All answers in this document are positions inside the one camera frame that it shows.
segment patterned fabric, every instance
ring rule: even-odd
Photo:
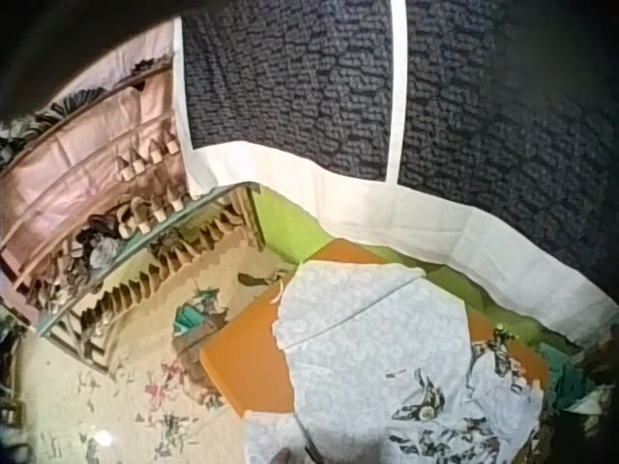
[[[399,182],[505,220],[619,300],[616,60],[560,3],[406,1]]]
[[[278,317],[295,414],[328,462],[511,462],[541,411],[517,370],[496,372],[504,331],[474,358],[463,303],[416,270],[310,261]],[[246,430],[250,463],[303,449],[289,416]]]
[[[241,0],[182,19],[194,148],[246,140],[385,178],[389,0]]]

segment white cloth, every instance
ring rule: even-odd
[[[492,352],[470,371],[462,301],[398,264],[309,262],[283,294],[274,333],[296,414],[330,462],[509,461],[541,408],[525,407],[528,389],[512,389],[511,373],[494,372]],[[248,419],[248,462],[283,447],[303,458],[294,417],[274,421]]]

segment scissors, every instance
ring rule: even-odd
[[[315,464],[326,464],[326,461],[322,457],[322,454],[320,454],[320,451],[318,451],[318,448],[316,447],[316,444],[311,439],[310,433],[308,432],[308,430],[303,426],[303,424],[299,420],[299,417],[297,416],[297,413],[294,413],[294,419],[297,422],[297,424],[299,424],[299,428],[301,429],[301,433],[303,433],[303,438],[306,441],[305,450],[306,450],[306,453],[309,456],[309,459],[311,459],[311,461],[314,462]]]

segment white border strip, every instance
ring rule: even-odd
[[[408,23],[406,0],[391,1],[391,22],[393,34],[394,78],[391,107],[391,132],[387,177],[385,182],[397,184],[399,162],[402,156],[404,126],[406,124],[406,92],[408,84]]]

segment wooden shelf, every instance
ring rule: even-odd
[[[77,304],[82,298],[84,298],[84,296],[90,293],[90,291],[95,286],[104,281],[107,276],[109,276],[118,267],[123,265],[126,261],[128,261],[136,253],[138,253],[143,247],[148,245],[153,239],[159,237],[168,229],[178,226],[182,220],[188,218],[192,213],[196,212],[208,203],[217,200],[218,198],[230,193],[236,188],[247,188],[250,186],[251,183],[243,183],[241,185],[214,188],[213,190],[211,190],[211,192],[198,198],[197,200],[190,201],[182,211],[172,213],[166,221],[154,225],[152,230],[148,234],[142,235],[140,233],[137,233],[125,243],[123,249],[118,254],[118,256],[116,256],[114,263],[110,267],[104,270],[97,270],[91,275],[89,284],[84,286],[77,293],[75,298],[64,304],[56,314],[49,314],[47,312],[42,313],[39,317],[39,320],[34,325],[36,332],[41,336],[46,335],[51,330],[51,328],[59,320],[61,320],[65,316],[65,314],[70,311],[72,307],[75,306],[75,304]]]

